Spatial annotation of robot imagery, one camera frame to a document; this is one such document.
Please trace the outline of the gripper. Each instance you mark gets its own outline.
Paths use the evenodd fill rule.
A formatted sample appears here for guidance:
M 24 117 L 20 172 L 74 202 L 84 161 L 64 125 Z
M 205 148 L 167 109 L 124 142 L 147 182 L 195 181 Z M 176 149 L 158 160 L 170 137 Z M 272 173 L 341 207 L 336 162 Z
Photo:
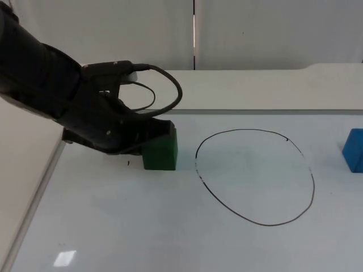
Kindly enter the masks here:
M 108 155 L 141 155 L 142 143 L 169 144 L 174 123 L 138 114 L 119 99 L 120 85 L 81 84 L 62 116 L 62 140 Z

